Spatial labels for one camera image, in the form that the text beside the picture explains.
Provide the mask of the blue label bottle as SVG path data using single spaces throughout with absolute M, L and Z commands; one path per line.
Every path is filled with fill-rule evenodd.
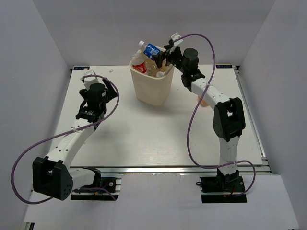
M 140 41 L 138 44 L 140 50 L 151 60 L 154 60 L 154 56 L 160 53 L 160 49 L 153 44 L 146 44 L 144 41 Z

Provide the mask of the large red label bottle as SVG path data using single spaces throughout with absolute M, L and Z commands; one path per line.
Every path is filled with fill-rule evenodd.
M 132 56 L 131 64 L 132 64 L 132 67 L 136 71 L 138 71 L 142 74 L 147 73 L 147 67 L 146 67 L 146 64 L 145 64 L 145 59 L 140 53 L 137 52 Z

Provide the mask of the orange juice bottle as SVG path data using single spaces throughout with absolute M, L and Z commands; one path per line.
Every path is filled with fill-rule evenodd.
M 199 102 L 200 106 L 202 106 L 202 107 L 208 106 L 208 104 L 203 99 L 201 99 L 200 97 L 198 97 L 198 102 Z

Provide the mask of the small red cap bottle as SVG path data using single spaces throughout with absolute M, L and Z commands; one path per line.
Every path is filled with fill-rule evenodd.
M 145 65 L 147 68 L 147 74 L 149 76 L 156 77 L 156 74 L 159 71 L 159 68 L 156 66 L 156 63 L 151 59 L 146 59 Z

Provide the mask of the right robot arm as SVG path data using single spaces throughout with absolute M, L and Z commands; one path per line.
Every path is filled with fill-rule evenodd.
M 246 127 L 243 103 L 238 97 L 230 98 L 218 91 L 198 67 L 198 51 L 187 48 L 165 46 L 166 50 L 153 56 L 158 67 L 162 63 L 172 64 L 181 73 L 183 85 L 203 100 L 213 110 L 213 130 L 220 143 L 220 160 L 217 168 L 217 187 L 228 191 L 238 179 L 236 165 L 237 145 L 243 129 Z

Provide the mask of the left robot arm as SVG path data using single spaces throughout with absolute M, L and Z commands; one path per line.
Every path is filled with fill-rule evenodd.
M 65 200 L 77 191 L 103 191 L 100 171 L 83 167 L 71 169 L 71 163 L 85 141 L 111 114 L 107 103 L 119 98 L 115 85 L 107 78 L 101 82 L 97 75 L 81 78 L 83 98 L 70 131 L 45 157 L 36 157 L 32 164 L 33 189 L 51 198 Z

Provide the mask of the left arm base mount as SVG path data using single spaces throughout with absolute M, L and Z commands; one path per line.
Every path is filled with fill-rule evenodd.
M 121 178 L 101 173 L 92 167 L 70 169 L 73 181 L 71 200 L 116 201 Z

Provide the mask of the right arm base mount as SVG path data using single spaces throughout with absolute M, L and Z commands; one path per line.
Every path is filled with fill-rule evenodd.
M 196 186 L 201 188 L 201 202 L 203 204 L 247 203 L 243 178 L 227 185 L 222 185 L 217 177 L 201 177 Z

